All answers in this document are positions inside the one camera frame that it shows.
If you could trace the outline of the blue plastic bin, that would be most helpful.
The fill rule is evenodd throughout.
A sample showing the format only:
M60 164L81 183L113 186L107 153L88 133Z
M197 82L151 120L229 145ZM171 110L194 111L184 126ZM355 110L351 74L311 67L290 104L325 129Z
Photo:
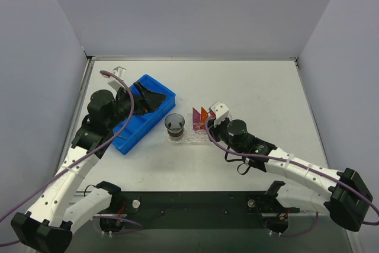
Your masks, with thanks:
M161 84L156 79L145 74L138 79L147 89L166 95L166 100L153 113L133 114L127 127L112 142L113 146L123 155L127 154L154 126L164 118L175 107L175 96L169 88ZM130 90L134 95L138 95L137 89L132 85Z

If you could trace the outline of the orange toothpaste tube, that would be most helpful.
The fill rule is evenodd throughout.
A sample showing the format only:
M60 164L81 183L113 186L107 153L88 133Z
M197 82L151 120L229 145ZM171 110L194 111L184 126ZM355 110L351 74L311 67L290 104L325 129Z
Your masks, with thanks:
M200 115L200 130L205 129L205 122L208 119L208 117L209 117L208 111L204 107L202 107L201 108L201 115Z

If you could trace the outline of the dark tinted cup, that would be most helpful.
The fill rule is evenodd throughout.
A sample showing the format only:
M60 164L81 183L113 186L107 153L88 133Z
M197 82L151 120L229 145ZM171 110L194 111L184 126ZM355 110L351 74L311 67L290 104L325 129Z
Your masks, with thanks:
M167 133L172 140L181 140L184 134L185 119L178 113L172 113L164 121Z

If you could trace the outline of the clear textured oval tray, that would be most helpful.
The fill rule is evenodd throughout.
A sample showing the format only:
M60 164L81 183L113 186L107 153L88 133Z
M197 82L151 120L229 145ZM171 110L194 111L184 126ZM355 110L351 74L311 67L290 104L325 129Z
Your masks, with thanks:
M173 144L183 144L183 143L207 143L209 138L205 130L193 131L192 129L192 114L182 115L185 119L184 134L181 140L172 140L167 130L165 130L166 140Z

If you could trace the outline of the pink toothpaste tube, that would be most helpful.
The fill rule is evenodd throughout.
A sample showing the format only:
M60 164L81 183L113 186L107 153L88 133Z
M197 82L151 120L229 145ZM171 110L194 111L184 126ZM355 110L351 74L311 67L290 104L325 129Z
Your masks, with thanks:
M192 129L193 131L200 130L201 127L201 114L195 108L192 109Z

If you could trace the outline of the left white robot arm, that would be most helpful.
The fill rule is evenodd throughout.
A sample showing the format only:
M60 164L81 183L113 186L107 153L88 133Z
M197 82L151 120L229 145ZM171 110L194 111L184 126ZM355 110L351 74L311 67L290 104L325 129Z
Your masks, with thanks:
M130 150L163 117L169 96L155 84L139 81L129 90L120 84L114 89L116 94L102 89L91 95L88 113L53 181L38 191L40 197L25 213L12 218L22 244L39 252L65 252L73 234L90 218L121 207L120 187L105 181L73 206L69 203L112 140L126 131Z

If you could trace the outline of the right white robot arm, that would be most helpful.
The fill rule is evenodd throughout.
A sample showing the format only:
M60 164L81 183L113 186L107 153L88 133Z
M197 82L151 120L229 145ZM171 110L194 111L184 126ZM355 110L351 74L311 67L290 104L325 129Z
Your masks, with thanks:
M274 199L283 208L328 214L340 227L357 232L373 208L373 196L359 173L315 165L287 153L247 131L243 120L214 118L205 121L204 129L211 142L224 151L225 161L238 162L246 175L255 168L282 176L300 185L292 190L283 181L274 182Z

